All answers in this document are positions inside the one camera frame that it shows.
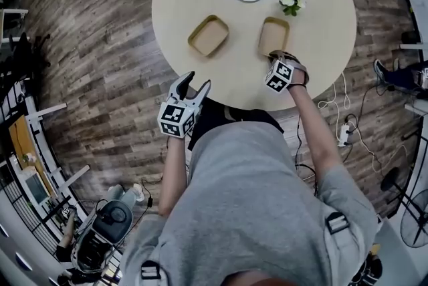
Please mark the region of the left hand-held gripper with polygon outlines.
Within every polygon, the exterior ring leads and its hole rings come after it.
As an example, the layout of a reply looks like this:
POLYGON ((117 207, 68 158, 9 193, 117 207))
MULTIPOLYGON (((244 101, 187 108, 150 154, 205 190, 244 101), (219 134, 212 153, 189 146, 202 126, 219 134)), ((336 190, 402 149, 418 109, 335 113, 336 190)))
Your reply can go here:
POLYGON ((168 98, 161 104, 157 117, 163 134, 184 138, 195 125, 202 101, 211 89, 211 80, 207 80, 192 98, 187 99, 189 84, 194 76, 194 71, 187 72, 171 84, 168 98))

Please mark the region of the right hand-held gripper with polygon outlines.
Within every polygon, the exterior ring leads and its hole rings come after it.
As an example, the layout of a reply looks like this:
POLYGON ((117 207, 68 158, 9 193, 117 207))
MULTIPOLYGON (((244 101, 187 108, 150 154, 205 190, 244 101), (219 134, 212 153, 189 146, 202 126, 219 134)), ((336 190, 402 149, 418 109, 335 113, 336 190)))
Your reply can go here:
POLYGON ((276 93, 282 93, 295 86, 306 88, 309 82, 307 69, 292 54, 275 50, 268 58, 271 66, 265 77, 265 85, 276 93))

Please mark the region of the person's right forearm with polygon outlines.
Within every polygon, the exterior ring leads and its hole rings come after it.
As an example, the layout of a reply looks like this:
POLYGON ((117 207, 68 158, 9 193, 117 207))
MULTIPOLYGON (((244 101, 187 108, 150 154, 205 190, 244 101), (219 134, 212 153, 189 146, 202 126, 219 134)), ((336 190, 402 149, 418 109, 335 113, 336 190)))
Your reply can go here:
POLYGON ((320 181, 333 167, 342 164, 336 141, 306 88, 292 86, 289 93, 299 111, 316 177, 320 181))

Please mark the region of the person's left forearm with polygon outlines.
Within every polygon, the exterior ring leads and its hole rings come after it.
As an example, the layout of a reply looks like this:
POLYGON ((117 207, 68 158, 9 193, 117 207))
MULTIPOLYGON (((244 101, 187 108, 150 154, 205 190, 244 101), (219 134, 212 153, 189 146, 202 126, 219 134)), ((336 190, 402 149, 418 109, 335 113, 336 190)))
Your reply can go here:
POLYGON ((167 218, 187 188, 185 141, 170 136, 160 188, 158 213, 167 218))

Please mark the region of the person's black trousers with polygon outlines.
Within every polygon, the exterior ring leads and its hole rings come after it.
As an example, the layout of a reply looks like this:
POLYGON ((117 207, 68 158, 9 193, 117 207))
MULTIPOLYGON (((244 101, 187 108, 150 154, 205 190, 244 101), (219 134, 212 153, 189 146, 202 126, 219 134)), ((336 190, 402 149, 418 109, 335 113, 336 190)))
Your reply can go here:
POLYGON ((205 98, 202 102, 201 112, 193 127, 188 150, 192 151, 197 141, 208 131, 236 122, 263 122, 271 124, 282 134, 284 133, 278 122, 264 110, 242 110, 205 98))

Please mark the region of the white power strip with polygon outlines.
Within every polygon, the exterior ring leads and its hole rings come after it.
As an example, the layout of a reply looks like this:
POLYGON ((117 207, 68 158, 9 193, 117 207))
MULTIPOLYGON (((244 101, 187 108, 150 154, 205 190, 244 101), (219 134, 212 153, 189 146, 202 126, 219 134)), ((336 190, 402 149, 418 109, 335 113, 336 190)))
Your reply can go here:
POLYGON ((349 130, 350 126, 348 122, 341 125, 338 137, 338 147, 345 147, 348 145, 349 130))

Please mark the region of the person's grey t-shirt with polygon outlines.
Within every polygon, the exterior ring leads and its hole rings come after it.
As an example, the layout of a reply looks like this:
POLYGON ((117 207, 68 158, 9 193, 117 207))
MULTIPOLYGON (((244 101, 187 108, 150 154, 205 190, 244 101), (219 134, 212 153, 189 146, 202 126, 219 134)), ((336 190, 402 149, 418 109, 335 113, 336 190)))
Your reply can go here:
POLYGON ((167 218, 142 219, 120 262, 120 286, 143 286, 146 261, 158 263, 168 286, 221 286, 248 271, 297 286, 346 286, 375 241, 375 210, 347 169, 333 167, 313 193, 270 124, 210 130, 193 148, 189 175, 167 218), (350 224, 334 235, 332 212, 350 224))

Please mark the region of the black standing fan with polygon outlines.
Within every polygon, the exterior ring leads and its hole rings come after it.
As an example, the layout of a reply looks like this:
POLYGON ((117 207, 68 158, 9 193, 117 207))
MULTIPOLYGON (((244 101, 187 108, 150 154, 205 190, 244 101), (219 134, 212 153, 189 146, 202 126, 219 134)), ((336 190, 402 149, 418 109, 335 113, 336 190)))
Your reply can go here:
POLYGON ((402 241, 410 248, 428 245, 428 189, 422 190, 413 198, 397 184, 399 169, 391 169, 381 182, 381 190, 395 188, 405 210, 401 219, 400 234, 402 241))

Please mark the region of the black office chair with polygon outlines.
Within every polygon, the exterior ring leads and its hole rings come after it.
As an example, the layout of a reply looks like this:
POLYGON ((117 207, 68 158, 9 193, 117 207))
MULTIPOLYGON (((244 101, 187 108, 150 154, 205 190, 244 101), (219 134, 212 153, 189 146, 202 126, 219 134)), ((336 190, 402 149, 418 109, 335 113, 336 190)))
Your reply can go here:
POLYGON ((51 65, 43 53, 43 45, 50 38, 50 34, 37 36, 32 43, 23 33, 18 42, 12 42, 12 56, 0 62, 0 81, 16 82, 29 78, 39 82, 43 70, 51 65))

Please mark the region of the white-legged wooden desk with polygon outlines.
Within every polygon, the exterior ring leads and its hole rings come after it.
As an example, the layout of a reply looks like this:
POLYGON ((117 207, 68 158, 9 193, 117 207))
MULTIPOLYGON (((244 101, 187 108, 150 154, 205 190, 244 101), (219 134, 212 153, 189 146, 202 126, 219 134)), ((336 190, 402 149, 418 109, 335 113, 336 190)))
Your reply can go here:
POLYGON ((25 116, 20 116, 9 127, 9 135, 16 157, 22 169, 33 166, 50 196, 57 196, 56 190, 47 176, 40 153, 37 151, 35 139, 25 116))

